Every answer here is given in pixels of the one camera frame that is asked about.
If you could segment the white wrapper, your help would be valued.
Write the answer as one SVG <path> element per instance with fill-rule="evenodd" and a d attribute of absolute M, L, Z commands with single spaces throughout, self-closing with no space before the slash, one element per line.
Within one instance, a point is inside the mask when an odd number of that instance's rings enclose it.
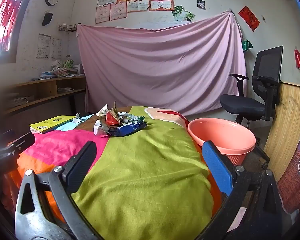
<path fill-rule="evenodd" d="M 101 120 L 96 120 L 94 124 L 94 129 L 93 129 L 94 135 L 95 136 L 102 136 L 102 135 L 108 135 L 109 128 L 108 126 L 102 122 Z"/>

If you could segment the red snack wrapper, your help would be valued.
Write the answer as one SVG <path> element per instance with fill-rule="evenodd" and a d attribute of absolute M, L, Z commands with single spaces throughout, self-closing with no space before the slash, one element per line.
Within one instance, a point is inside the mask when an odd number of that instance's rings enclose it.
<path fill-rule="evenodd" d="M 118 118 L 113 116 L 110 112 L 106 113 L 106 124 L 108 126 L 120 126 L 121 122 L 119 121 Z"/>

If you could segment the blue foil snack wrapper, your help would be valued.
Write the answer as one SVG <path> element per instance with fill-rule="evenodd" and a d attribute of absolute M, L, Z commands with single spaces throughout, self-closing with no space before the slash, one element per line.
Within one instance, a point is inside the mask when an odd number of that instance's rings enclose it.
<path fill-rule="evenodd" d="M 140 121 L 132 124 L 126 124 L 120 127 L 110 128 L 108 134 L 114 137 L 125 137 L 136 133 L 147 127 L 147 122 Z"/>

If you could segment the white silver sachet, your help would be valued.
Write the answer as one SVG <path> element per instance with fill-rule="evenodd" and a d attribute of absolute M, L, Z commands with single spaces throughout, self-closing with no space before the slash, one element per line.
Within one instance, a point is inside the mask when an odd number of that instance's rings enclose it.
<path fill-rule="evenodd" d="M 110 110 L 108 109 L 108 105 L 106 104 L 102 109 L 100 109 L 96 115 L 98 117 L 103 117 L 103 116 L 106 116 L 106 114 L 109 112 Z"/>

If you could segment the pink plastic basin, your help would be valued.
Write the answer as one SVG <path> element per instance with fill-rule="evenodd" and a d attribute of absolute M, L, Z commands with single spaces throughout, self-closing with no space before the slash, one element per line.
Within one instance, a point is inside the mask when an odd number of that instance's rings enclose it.
<path fill-rule="evenodd" d="M 229 120 L 195 119 L 189 123 L 187 130 L 200 147 L 206 141 L 213 142 L 234 165 L 241 165 L 256 144 L 256 137 L 249 129 Z"/>

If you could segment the yellow book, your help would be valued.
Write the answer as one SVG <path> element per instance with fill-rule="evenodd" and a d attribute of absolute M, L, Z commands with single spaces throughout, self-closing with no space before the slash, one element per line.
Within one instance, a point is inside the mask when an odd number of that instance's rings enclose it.
<path fill-rule="evenodd" d="M 54 129 L 67 124 L 73 120 L 75 116 L 71 115 L 59 115 L 55 116 L 53 118 L 35 123 L 30 124 L 30 131 L 32 133 L 39 133 L 39 134 L 45 134 L 47 132 L 53 131 Z"/>

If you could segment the wooden shelf desk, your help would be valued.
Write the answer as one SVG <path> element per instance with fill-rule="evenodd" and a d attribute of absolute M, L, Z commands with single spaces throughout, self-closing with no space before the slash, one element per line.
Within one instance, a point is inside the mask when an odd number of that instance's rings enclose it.
<path fill-rule="evenodd" d="M 75 95 L 85 92 L 85 76 L 57 77 L 47 80 L 30 81 L 7 87 L 7 91 L 15 93 L 18 98 L 30 98 L 27 103 L 8 107 L 6 115 L 15 115 L 42 104 L 67 98 L 71 114 L 76 113 Z"/>

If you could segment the colourful striped blanket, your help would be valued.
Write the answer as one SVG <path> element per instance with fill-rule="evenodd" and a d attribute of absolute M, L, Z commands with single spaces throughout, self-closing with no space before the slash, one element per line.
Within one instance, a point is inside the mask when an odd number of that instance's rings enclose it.
<path fill-rule="evenodd" d="M 88 141 L 97 156 L 73 200 L 105 239 L 194 239 L 222 203 L 221 193 L 178 112 L 133 106 L 147 127 L 126 137 L 95 135 L 95 116 L 75 129 L 37 134 L 9 177 L 50 172 Z"/>

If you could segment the wooden panel board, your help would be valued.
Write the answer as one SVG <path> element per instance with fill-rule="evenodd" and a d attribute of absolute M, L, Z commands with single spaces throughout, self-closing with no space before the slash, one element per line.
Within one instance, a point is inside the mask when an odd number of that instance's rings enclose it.
<path fill-rule="evenodd" d="M 280 104 L 276 106 L 264 152 L 268 168 L 279 181 L 287 169 L 300 140 L 300 85 L 281 82 Z"/>

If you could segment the pink hanging sheet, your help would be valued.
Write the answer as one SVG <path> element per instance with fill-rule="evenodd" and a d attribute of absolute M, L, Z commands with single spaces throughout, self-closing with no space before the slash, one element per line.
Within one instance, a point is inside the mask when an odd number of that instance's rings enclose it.
<path fill-rule="evenodd" d="M 89 112 L 110 103 L 213 111 L 222 95 L 238 94 L 233 75 L 246 74 L 231 12 L 158 30 L 80 25 L 77 42 Z"/>

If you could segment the black office chair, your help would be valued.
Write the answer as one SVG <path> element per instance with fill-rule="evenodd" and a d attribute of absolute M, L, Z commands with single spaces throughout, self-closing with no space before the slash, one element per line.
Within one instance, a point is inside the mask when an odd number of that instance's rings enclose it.
<path fill-rule="evenodd" d="M 275 117 L 276 106 L 280 103 L 280 75 L 284 46 L 258 52 L 252 76 L 252 87 L 263 102 L 244 96 L 244 81 L 249 77 L 230 74 L 237 81 L 238 95 L 221 95 L 219 101 L 224 110 L 236 115 L 236 122 L 242 123 Z"/>

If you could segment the red window curtain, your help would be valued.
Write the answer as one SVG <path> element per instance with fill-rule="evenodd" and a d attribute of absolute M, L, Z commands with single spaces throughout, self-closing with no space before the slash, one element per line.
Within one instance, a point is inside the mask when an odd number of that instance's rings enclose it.
<path fill-rule="evenodd" d="M 12 31 L 23 0 L 0 0 L 0 53 L 8 51 Z"/>

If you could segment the black hanging cap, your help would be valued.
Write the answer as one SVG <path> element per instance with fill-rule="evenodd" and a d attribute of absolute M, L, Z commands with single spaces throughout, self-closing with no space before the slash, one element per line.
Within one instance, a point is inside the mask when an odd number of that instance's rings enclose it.
<path fill-rule="evenodd" d="M 53 18 L 53 13 L 47 12 L 44 15 L 44 18 L 43 18 L 43 21 L 42 21 L 42 26 L 48 25 L 51 22 L 52 18 Z"/>

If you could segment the wall calendar sheets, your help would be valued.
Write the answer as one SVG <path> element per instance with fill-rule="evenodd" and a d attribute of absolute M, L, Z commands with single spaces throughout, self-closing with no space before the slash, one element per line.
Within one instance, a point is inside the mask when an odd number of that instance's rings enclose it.
<path fill-rule="evenodd" d="M 60 60 L 62 58 L 62 40 L 49 35 L 38 34 L 36 59 Z"/>

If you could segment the red paper wall decoration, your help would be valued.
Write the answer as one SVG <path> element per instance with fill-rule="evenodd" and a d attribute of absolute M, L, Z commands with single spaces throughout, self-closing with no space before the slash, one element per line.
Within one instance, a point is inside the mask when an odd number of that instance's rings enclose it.
<path fill-rule="evenodd" d="M 252 31 L 257 29 L 260 21 L 247 6 L 245 6 L 238 14 L 241 18 L 243 18 Z"/>

